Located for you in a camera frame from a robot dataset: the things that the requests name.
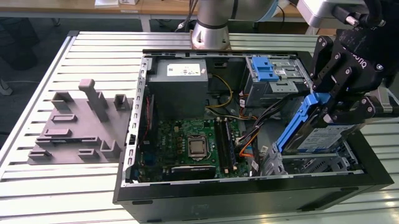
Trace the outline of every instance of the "wooden table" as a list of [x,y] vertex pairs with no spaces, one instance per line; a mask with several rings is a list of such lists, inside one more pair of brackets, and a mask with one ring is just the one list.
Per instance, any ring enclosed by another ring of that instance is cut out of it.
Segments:
[[[151,19],[184,19],[188,0],[140,0],[137,5],[94,8],[94,0],[0,0],[1,17],[140,19],[144,32],[151,32]],[[285,22],[304,22],[296,8],[284,8]],[[269,21],[281,21],[279,13]]]

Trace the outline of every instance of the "metal bracket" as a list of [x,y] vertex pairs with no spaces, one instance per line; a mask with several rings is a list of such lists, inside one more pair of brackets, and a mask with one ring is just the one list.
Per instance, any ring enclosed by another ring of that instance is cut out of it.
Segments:
[[375,98],[379,100],[383,112],[384,113],[392,113],[392,105],[389,103],[389,95],[387,88],[384,86],[379,86],[376,90],[369,92],[371,96],[375,96]]

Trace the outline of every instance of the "white sticker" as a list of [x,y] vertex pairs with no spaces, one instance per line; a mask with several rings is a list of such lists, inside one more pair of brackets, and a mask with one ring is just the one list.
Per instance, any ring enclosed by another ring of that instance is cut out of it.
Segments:
[[139,13],[137,10],[120,10],[121,13]]
[[260,153],[267,153],[267,150],[268,150],[268,147],[267,146],[261,146],[261,149],[260,149]]
[[259,165],[255,162],[255,160],[252,160],[251,166],[253,167],[253,169],[257,171],[259,170]]
[[284,69],[283,70],[275,70],[275,74],[276,75],[287,75]]
[[200,64],[168,64],[167,76],[200,76]]
[[245,107],[245,101],[243,99],[239,100],[239,106]]
[[341,137],[341,132],[352,127],[353,125],[336,125],[315,128],[297,149],[307,149],[307,152],[313,152],[316,149],[329,148]]

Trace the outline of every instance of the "metal work table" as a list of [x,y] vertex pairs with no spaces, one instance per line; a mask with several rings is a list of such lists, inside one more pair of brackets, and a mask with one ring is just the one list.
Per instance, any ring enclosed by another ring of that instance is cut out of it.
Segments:
[[[313,50],[316,36],[231,34],[232,49]],[[28,152],[53,105],[54,91],[77,91],[81,78],[96,81],[104,96],[135,95],[141,50],[189,49],[187,33],[80,32],[68,36],[44,75],[22,115],[0,150],[0,220],[20,223],[132,222],[121,206],[112,204],[117,164],[26,164]],[[391,174],[393,185],[359,195],[319,212],[285,213],[201,220],[196,223],[397,223],[399,222],[399,119],[363,128],[367,141]]]

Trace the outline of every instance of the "robotic arm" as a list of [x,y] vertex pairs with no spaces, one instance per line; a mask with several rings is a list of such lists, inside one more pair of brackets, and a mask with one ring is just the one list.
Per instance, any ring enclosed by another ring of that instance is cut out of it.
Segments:
[[312,93],[275,147],[285,154],[331,152],[336,142],[375,119],[399,116],[387,88],[399,71],[399,1],[365,0],[369,13],[336,5],[332,15],[355,26],[335,41],[320,36],[312,62]]
[[[269,18],[276,2],[200,0],[193,47],[227,48],[228,19]],[[317,38],[312,92],[275,147],[285,154],[324,153],[365,123],[399,116],[387,93],[399,71],[399,0],[299,0],[297,9],[312,27],[343,30],[335,41]]]

